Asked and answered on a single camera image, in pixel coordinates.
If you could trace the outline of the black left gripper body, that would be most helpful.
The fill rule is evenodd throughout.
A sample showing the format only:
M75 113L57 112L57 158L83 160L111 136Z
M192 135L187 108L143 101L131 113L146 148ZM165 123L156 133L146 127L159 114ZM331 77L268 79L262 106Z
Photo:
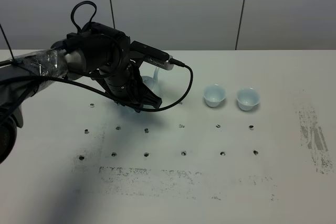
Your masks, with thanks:
M109 94L127 103L139 103L139 65L133 59L112 72L111 66L99 68L100 74L110 74L104 78L104 87Z

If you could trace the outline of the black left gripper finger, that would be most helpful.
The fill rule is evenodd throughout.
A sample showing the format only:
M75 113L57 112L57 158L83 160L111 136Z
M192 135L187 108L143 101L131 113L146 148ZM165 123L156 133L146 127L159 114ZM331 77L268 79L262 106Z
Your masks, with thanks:
M136 107L135 111L141 109L158 109L162 104L162 99L155 95L142 81L141 77L135 77L132 80L132 100L133 105Z

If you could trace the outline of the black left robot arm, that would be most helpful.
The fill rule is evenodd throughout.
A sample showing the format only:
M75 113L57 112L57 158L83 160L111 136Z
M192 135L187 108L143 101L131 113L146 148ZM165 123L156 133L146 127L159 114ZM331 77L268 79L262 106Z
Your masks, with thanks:
M153 64L160 55L119 30L93 22L48 50L1 62L1 160L11 153L23 126L22 103L54 82L76 85L88 77L116 103L137 112L157 111L162 100L144 84L140 66Z

